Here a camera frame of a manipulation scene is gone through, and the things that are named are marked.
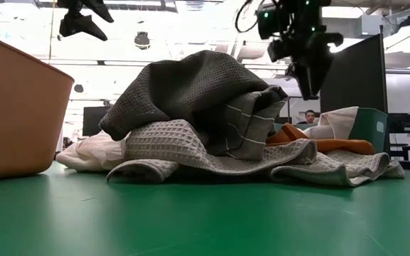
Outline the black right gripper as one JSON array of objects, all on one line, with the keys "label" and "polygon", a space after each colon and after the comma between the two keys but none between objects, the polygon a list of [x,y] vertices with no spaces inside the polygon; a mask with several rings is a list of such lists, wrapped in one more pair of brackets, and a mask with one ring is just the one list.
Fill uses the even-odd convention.
[{"label": "black right gripper", "polygon": [[286,75],[295,76],[304,100],[315,100],[333,61],[329,44],[343,43],[341,33],[313,32],[303,38],[299,33],[285,34],[269,43],[268,54],[272,62],[290,57]]}]

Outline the orange towel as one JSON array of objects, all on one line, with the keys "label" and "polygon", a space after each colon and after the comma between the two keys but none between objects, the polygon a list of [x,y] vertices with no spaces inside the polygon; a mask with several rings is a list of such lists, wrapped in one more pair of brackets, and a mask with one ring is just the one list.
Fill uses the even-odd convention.
[{"label": "orange towel", "polygon": [[[310,139],[297,127],[291,124],[284,124],[280,130],[266,139],[268,146],[286,145],[298,139]],[[373,145],[365,140],[358,139],[315,139],[317,150],[327,153],[334,150],[350,151],[356,154],[373,155],[375,150]]]}]

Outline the orange plastic basket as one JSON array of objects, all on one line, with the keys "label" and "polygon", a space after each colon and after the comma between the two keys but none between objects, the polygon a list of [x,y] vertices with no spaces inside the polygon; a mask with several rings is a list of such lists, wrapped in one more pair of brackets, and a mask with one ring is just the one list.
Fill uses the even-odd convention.
[{"label": "orange plastic basket", "polygon": [[74,79],[0,41],[0,178],[53,161]]}]

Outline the white towel with red checks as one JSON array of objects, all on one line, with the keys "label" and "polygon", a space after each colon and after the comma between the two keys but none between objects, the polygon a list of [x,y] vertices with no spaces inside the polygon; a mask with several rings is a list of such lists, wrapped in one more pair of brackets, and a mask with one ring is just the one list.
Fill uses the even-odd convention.
[{"label": "white towel with red checks", "polygon": [[56,161],[77,172],[108,172],[124,162],[123,148],[129,135],[114,141],[109,134],[101,131],[71,144],[56,155]]}]

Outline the plain white towel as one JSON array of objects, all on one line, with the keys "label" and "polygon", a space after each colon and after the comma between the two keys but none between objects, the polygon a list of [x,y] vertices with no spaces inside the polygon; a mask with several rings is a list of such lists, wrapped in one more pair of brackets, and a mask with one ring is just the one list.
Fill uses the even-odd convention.
[{"label": "plain white towel", "polygon": [[346,107],[322,113],[316,126],[303,133],[311,139],[348,139],[359,108]]}]

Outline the black partition panel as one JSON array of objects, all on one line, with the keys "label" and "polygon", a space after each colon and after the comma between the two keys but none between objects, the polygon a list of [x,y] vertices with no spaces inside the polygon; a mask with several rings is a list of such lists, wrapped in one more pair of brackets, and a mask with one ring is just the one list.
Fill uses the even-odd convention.
[{"label": "black partition panel", "polygon": [[388,112],[382,33],[334,54],[320,91],[320,110],[354,106]]}]

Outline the dark grey waffle towel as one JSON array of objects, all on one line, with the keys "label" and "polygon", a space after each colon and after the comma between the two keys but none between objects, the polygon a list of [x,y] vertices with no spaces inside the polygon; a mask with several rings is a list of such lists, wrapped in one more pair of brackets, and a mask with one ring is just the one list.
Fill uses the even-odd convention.
[{"label": "dark grey waffle towel", "polygon": [[184,119],[203,142],[224,134],[220,106],[238,96],[268,95],[258,110],[286,98],[225,53],[203,50],[182,60],[161,60],[146,65],[100,121],[100,128],[119,141],[133,129],[152,122]]}]

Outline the ceiling light strip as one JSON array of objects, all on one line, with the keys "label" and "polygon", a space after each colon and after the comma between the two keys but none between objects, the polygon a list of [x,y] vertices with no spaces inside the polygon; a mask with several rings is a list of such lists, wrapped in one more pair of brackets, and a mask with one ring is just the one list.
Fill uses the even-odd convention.
[{"label": "ceiling light strip", "polygon": [[99,63],[107,66],[127,66],[127,67],[144,67],[154,62],[150,61],[122,61],[122,60],[99,60]]}]

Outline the green plastic basket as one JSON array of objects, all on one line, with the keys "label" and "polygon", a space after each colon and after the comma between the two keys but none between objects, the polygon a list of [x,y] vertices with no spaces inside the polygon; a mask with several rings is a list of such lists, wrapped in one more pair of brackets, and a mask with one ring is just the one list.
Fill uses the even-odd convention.
[{"label": "green plastic basket", "polygon": [[[373,145],[375,154],[382,153],[385,145],[387,114],[372,108],[358,108],[357,117],[348,139],[368,141]],[[305,130],[301,129],[299,124],[293,126],[301,132]]]}]

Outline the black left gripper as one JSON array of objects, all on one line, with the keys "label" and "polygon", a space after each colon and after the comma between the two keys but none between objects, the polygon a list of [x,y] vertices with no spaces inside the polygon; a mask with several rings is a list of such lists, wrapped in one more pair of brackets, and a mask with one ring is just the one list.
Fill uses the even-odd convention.
[{"label": "black left gripper", "polygon": [[[108,23],[114,22],[103,0],[57,0],[58,7],[67,9],[68,14],[71,15],[78,15],[83,4]],[[107,40],[105,33],[93,22],[92,16],[70,16],[68,14],[61,20],[59,28],[59,33],[63,37],[86,33],[102,41]]]}]

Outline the person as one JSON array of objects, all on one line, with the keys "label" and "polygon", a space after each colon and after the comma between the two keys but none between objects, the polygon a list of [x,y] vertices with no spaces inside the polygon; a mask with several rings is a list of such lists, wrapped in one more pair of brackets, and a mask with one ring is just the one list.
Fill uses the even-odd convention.
[{"label": "person", "polygon": [[315,122],[315,112],[313,110],[307,110],[305,112],[305,120],[298,122],[298,124],[313,124]]}]

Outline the grey checked towel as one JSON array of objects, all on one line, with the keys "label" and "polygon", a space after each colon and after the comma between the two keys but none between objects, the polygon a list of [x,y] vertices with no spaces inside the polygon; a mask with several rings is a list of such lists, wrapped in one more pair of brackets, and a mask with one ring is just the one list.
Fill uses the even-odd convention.
[{"label": "grey checked towel", "polygon": [[195,129],[209,154],[259,161],[287,98],[277,86],[244,93],[195,114]]}]

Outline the small black monitor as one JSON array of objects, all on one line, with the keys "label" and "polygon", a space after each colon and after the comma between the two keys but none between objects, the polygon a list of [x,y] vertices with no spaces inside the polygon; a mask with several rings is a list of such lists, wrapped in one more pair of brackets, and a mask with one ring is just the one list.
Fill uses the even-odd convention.
[{"label": "small black monitor", "polygon": [[390,134],[410,134],[410,113],[389,113],[387,126]]}]

